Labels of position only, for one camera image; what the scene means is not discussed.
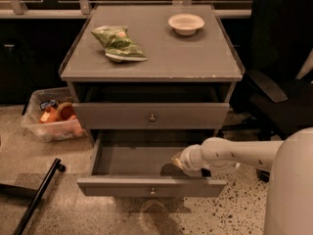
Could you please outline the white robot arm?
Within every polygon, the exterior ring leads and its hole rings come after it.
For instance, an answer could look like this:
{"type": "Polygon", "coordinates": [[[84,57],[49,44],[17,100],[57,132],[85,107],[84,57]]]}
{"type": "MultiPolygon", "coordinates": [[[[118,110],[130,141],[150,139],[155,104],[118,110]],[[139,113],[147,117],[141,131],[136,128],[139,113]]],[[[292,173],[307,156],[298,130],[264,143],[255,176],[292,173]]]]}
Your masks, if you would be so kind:
{"type": "Polygon", "coordinates": [[[185,148],[172,162],[188,175],[205,168],[236,169],[240,164],[268,171],[264,235],[313,235],[313,98],[312,84],[303,81],[312,71],[307,58],[295,82],[287,87],[284,114],[271,107],[289,135],[280,141],[229,141],[208,138],[185,148]]]}

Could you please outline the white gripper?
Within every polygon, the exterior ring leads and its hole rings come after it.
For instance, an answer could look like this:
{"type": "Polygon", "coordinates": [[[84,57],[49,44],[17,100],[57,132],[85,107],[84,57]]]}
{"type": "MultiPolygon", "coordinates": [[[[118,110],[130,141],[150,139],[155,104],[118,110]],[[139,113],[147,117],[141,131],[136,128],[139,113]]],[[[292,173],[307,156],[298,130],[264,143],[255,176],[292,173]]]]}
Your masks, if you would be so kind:
{"type": "Polygon", "coordinates": [[[182,153],[176,153],[171,160],[175,166],[191,177],[198,177],[202,169],[208,169],[208,164],[201,155],[200,145],[185,148],[182,153]]]}

